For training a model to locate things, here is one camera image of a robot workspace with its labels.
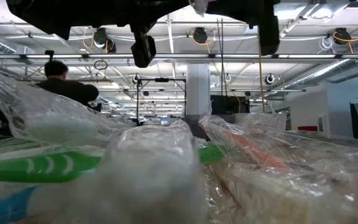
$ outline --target fluorescent light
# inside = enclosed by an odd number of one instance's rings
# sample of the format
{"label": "fluorescent light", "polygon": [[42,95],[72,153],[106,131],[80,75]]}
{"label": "fluorescent light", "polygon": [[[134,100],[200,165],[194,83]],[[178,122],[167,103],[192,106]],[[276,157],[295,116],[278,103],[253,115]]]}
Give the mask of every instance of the fluorescent light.
{"label": "fluorescent light", "polygon": [[91,54],[89,58],[133,58],[132,54]]}
{"label": "fluorescent light", "polygon": [[185,99],[139,99],[139,101],[184,101],[184,100]]}
{"label": "fluorescent light", "polygon": [[[222,55],[216,55],[216,58],[221,58]],[[225,58],[259,58],[256,54],[225,54]]]}
{"label": "fluorescent light", "polygon": [[334,57],[335,55],[289,55],[289,58],[334,58]]}
{"label": "fluorescent light", "polygon": [[[49,55],[26,55],[27,58],[50,58]],[[82,58],[82,55],[54,55],[53,58]]]}
{"label": "fluorescent light", "polygon": [[80,51],[84,51],[84,52],[86,52],[87,54],[89,54],[89,52],[88,52],[86,49],[80,49]]}
{"label": "fluorescent light", "polygon": [[313,13],[311,16],[314,16],[317,18],[324,18],[324,17],[330,17],[333,14],[334,13],[330,9],[324,7],[322,9],[319,9],[317,12]]}

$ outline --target plastic bag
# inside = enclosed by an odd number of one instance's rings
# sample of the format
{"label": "plastic bag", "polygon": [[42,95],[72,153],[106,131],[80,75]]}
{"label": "plastic bag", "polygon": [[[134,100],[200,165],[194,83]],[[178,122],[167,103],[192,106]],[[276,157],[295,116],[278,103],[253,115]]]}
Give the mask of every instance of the plastic bag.
{"label": "plastic bag", "polygon": [[209,0],[189,0],[189,4],[199,15],[203,15],[208,9]]}
{"label": "plastic bag", "polygon": [[0,74],[0,110],[17,138],[61,146],[106,147],[131,126],[80,103]]}
{"label": "plastic bag", "polygon": [[233,161],[276,168],[358,173],[358,148],[274,128],[274,115],[246,116],[230,124],[207,111],[200,126]]}
{"label": "plastic bag", "polygon": [[[78,204],[88,211],[81,219],[120,224],[206,222],[200,162],[191,131],[182,121],[167,128],[125,131],[109,145],[105,162],[92,178],[81,184],[86,193],[79,195],[87,196]],[[109,202],[108,211],[99,209],[104,201]]]}
{"label": "plastic bag", "polygon": [[[48,146],[3,153],[0,178],[0,223],[205,224],[208,217],[185,123],[129,129],[108,150]],[[59,184],[36,184],[45,180]]]}
{"label": "plastic bag", "polygon": [[209,222],[213,224],[243,224],[245,222],[244,210],[214,173],[213,166],[204,166],[204,176]]}
{"label": "plastic bag", "polygon": [[221,162],[214,170],[246,223],[358,223],[358,174],[328,174]]}

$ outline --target ceiling light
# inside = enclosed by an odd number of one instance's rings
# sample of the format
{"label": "ceiling light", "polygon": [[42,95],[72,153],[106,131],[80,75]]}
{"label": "ceiling light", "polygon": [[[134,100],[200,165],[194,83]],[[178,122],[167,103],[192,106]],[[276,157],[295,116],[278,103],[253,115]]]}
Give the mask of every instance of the ceiling light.
{"label": "ceiling light", "polygon": [[334,58],[335,55],[289,55],[289,58]]}
{"label": "ceiling light", "polygon": [[87,54],[89,54],[89,52],[88,52],[86,49],[80,49],[80,51],[84,51],[84,52],[86,52]]}
{"label": "ceiling light", "polygon": [[291,9],[288,10],[277,10],[274,15],[278,17],[278,19],[295,19],[299,13],[305,8],[306,6],[301,6],[301,7],[291,7]]}
{"label": "ceiling light", "polygon": [[184,101],[184,100],[185,99],[139,99],[139,101]]}
{"label": "ceiling light", "polygon": [[112,85],[113,88],[119,88],[119,85],[117,83],[115,83],[115,82],[111,82],[111,85]]}
{"label": "ceiling light", "polygon": [[334,14],[334,13],[333,13],[330,9],[324,7],[324,8],[322,8],[322,9],[318,10],[317,12],[313,13],[313,14],[310,15],[310,16],[313,16],[313,17],[315,17],[315,18],[321,18],[321,19],[322,19],[322,18],[331,17],[333,14]]}

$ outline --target man with dark hair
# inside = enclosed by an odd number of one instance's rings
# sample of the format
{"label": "man with dark hair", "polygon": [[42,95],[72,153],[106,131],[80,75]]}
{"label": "man with dark hair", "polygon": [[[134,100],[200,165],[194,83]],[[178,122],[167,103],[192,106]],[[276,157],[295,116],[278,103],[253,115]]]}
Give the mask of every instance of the man with dark hair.
{"label": "man with dark hair", "polygon": [[93,85],[66,81],[67,72],[68,67],[63,62],[56,60],[47,62],[45,64],[45,75],[48,80],[38,83],[37,86],[90,107],[88,102],[98,97],[98,89]]}

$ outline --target metal pole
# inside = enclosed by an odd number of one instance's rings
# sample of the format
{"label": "metal pole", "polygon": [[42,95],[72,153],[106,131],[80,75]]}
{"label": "metal pole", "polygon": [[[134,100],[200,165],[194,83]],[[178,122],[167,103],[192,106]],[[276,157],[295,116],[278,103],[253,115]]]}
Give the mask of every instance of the metal pole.
{"label": "metal pole", "polygon": [[[55,54],[53,56],[55,59],[71,59],[71,60],[79,60],[79,59],[133,59],[134,56],[132,54]],[[220,54],[213,54],[213,57],[216,60],[221,60],[222,55]],[[185,60],[198,60],[198,59],[208,59],[211,61],[210,54],[157,54],[154,57],[156,60],[165,60],[169,62],[170,60],[176,59],[185,59]],[[40,54],[33,54],[33,55],[1,55],[0,59],[44,59],[45,61],[49,60],[48,55],[40,55]],[[259,54],[224,54],[224,60],[251,60],[252,59],[259,59]],[[340,59],[358,59],[358,54],[275,54],[275,55],[266,55],[262,56],[262,60],[272,59],[275,60],[275,63],[278,61],[285,62],[286,60],[290,60],[292,62],[299,62],[302,60],[330,60],[330,61],[337,61]]]}
{"label": "metal pole", "polygon": [[185,121],[186,121],[186,116],[187,116],[187,81],[184,80],[185,82]]}
{"label": "metal pole", "polygon": [[136,81],[136,126],[139,126],[139,80]]}
{"label": "metal pole", "polygon": [[262,86],[262,55],[260,52],[260,33],[258,29],[258,51],[259,51],[259,82],[260,82],[260,95],[262,97],[262,109],[265,113],[265,98],[264,98],[264,91]]}
{"label": "metal pole", "polygon": [[[136,89],[99,89],[99,91],[107,91],[107,92],[135,92]],[[181,92],[183,90],[180,89],[156,89],[156,88],[147,88],[147,89],[143,89],[143,91],[151,91],[151,92],[161,92],[161,91],[167,91],[167,92]],[[220,92],[220,89],[212,89],[212,92]],[[231,91],[231,92],[244,92],[244,91],[250,91],[250,92],[258,92],[260,93],[260,89],[254,89],[254,88],[237,88],[237,89],[230,89],[227,91]],[[304,92],[306,90],[262,90],[263,92],[278,92],[278,93],[298,93],[298,92]]]}

